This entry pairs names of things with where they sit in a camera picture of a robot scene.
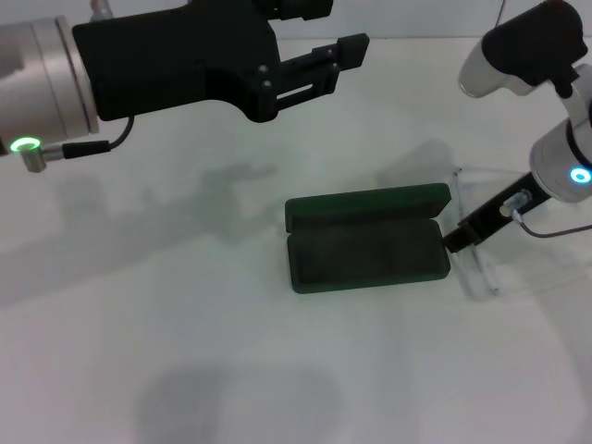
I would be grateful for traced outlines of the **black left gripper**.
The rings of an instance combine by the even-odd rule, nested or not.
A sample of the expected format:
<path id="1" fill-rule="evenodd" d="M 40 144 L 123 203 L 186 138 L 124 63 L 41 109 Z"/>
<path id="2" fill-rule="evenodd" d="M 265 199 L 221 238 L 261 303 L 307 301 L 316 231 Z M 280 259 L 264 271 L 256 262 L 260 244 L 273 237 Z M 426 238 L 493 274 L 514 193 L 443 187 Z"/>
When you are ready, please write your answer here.
<path id="1" fill-rule="evenodd" d="M 333 0 L 260 0 L 268 19 L 313 20 Z M 278 44 L 251 1 L 192 1 L 185 6 L 73 28 L 103 121 L 201 101 L 237 107 L 263 123 L 278 115 Z"/>

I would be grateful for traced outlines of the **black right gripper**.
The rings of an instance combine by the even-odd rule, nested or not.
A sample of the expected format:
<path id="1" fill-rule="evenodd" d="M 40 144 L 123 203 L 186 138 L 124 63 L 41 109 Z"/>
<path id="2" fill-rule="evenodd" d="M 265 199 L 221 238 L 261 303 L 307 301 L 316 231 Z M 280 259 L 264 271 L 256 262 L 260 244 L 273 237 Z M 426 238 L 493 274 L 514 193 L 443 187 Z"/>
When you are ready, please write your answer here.
<path id="1" fill-rule="evenodd" d="M 461 220 L 458 227 L 443 238 L 443 243 L 450 253 L 482 243 L 512 222 L 511 216 L 504 216 L 500 208 L 515 194 L 525 191 L 529 200 L 519 208 L 525 214 L 550 199 L 533 177 L 528 173 L 494 197 L 483 203 L 468 217 Z"/>

